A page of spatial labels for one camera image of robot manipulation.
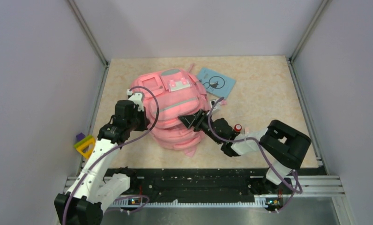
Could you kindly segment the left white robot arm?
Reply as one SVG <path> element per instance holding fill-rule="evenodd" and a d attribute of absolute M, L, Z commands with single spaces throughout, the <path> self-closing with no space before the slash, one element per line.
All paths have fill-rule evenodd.
<path fill-rule="evenodd" d="M 113 158 L 129 140 L 133 131 L 148 134 L 149 121 L 142 100 L 130 97 L 115 105 L 110 121 L 98 132 L 94 149 L 71 187 L 58 194 L 54 206 L 62 225 L 99 225 L 104 212 L 122 192 L 134 193 L 137 179 L 115 174 L 103 186 L 101 182 Z"/>

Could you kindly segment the pink student backpack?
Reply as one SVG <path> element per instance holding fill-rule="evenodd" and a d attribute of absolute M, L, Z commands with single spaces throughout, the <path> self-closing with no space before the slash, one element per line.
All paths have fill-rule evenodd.
<path fill-rule="evenodd" d="M 152 138 L 165 149 L 192 157 L 205 134 L 187 129 L 178 117 L 212 107 L 214 101 L 200 80 L 189 71 L 173 68 L 140 75 L 131 88 L 144 94 L 146 116 L 154 125 Z"/>

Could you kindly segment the light blue book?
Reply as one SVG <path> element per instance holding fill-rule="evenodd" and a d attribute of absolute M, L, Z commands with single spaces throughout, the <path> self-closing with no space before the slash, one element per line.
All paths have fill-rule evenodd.
<path fill-rule="evenodd" d="M 200 83 L 206 91 L 218 98 L 227 99 L 236 84 L 234 78 L 225 76 L 219 72 L 203 67 L 197 74 Z"/>

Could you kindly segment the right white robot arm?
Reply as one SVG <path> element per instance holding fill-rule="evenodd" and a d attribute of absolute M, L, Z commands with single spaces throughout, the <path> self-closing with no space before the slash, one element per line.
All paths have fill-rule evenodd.
<path fill-rule="evenodd" d="M 242 134 L 240 124 L 231 127 L 224 118 L 212 120 L 204 110 L 178 119 L 187 129 L 202 131 L 229 157 L 260 152 L 269 166 L 262 181 L 268 193 L 275 193 L 282 183 L 286 184 L 289 174 L 296 175 L 312 143 L 310 137 L 279 120 L 272 120 L 259 132 Z"/>

